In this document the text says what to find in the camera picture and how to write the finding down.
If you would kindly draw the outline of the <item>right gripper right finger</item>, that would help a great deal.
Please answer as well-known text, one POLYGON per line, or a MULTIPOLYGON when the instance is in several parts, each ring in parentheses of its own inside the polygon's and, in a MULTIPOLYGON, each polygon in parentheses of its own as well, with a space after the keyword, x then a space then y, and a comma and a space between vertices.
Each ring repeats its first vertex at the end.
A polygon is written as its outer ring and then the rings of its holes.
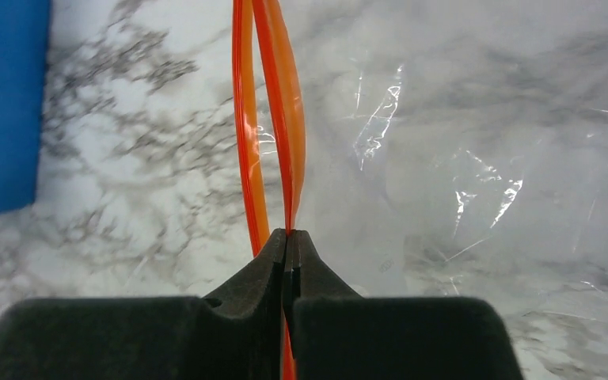
POLYGON ((503 319, 469 297, 364 298, 292 230, 283 304, 299 379, 520 379, 503 319))

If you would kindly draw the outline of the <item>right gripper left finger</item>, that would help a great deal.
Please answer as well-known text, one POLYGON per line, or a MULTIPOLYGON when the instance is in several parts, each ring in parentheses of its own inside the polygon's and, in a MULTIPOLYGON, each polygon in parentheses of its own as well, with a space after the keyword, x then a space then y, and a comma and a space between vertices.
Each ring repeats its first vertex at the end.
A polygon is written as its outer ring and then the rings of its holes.
POLYGON ((0 379, 278 379, 287 235, 208 295, 32 298, 0 317, 0 379))

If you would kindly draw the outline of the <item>clear zip top bag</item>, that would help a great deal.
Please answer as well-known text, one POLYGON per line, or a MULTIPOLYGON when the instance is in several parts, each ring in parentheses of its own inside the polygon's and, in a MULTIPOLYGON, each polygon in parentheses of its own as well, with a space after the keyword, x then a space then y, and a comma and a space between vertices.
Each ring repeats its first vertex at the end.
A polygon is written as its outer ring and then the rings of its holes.
POLYGON ((236 1, 270 208, 374 297, 474 297, 608 379, 608 1, 236 1))

